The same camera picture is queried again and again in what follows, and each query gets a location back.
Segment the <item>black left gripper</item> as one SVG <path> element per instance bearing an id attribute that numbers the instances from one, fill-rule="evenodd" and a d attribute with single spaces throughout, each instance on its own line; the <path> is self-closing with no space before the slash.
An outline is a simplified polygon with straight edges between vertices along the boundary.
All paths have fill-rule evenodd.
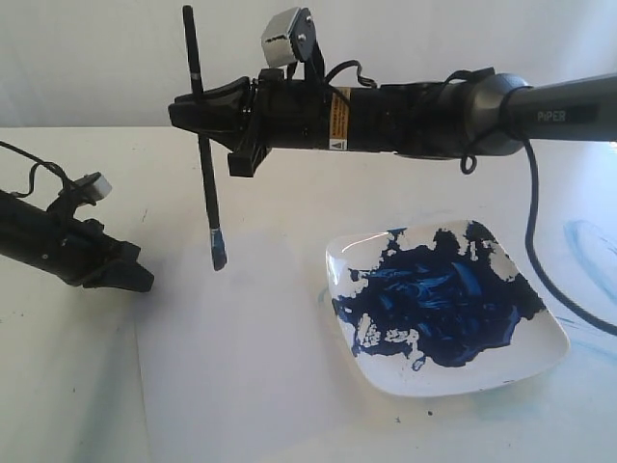
<path id="1" fill-rule="evenodd" d="M 85 195 L 85 179 L 64 187 L 46 210 L 52 234 L 45 243 L 45 271 L 70 286 L 149 292 L 154 276 L 137 262 L 140 248 L 107 235 L 95 219 L 74 217 L 78 207 L 100 202 Z"/>

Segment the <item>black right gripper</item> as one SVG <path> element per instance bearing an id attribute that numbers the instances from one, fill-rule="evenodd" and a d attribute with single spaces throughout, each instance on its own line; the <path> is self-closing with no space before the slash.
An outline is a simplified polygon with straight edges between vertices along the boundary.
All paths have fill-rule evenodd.
<path id="1" fill-rule="evenodd" d="M 288 80 L 280 69 L 177 96 L 168 114 L 172 126 L 230 149 L 233 177 L 253 177 L 272 149 L 400 151 L 399 95 Z"/>

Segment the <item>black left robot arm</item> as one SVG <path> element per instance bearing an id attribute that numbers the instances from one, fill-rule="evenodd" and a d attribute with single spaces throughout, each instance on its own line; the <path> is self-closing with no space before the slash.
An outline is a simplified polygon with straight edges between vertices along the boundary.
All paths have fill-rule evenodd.
<path id="1" fill-rule="evenodd" d="M 139 262 L 141 248 L 105 233 L 95 219 L 78 220 L 85 204 L 67 187 L 47 209 L 1 193 L 1 254 L 58 277 L 69 286 L 146 293 L 154 276 Z"/>

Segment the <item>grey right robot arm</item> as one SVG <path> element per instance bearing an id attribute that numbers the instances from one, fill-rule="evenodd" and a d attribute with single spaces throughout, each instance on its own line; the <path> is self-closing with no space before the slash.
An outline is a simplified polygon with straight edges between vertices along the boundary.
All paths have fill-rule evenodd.
<path id="1" fill-rule="evenodd" d="M 527 140 L 616 137 L 612 75 L 532 87 L 486 68 L 449 82 L 334 88 L 266 69 L 169 107 L 173 126 L 228 149 L 235 177 L 270 150 L 386 152 L 415 159 L 507 156 Z"/>

